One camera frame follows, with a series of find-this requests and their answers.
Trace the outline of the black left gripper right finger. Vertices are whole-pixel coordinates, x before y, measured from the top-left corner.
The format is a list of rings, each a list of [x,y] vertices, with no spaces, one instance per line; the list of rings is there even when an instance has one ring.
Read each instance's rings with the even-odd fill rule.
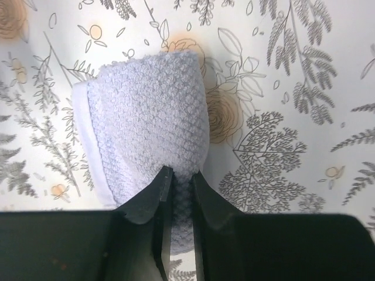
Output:
[[[373,280],[374,242],[344,214],[246,214],[192,178],[198,280]]]

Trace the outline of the light blue towel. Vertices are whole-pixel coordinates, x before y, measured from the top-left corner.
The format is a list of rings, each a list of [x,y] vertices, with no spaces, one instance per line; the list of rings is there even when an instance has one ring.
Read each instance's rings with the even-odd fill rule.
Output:
[[[116,208],[162,167],[175,175],[171,254],[193,250],[192,184],[210,144],[199,56],[160,52],[114,62],[72,88],[74,123],[102,205]]]

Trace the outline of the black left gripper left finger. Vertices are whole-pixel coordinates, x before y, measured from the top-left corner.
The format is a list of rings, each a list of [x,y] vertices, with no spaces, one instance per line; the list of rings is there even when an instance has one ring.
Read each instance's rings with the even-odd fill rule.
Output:
[[[114,210],[1,213],[2,280],[167,280],[173,171]]]

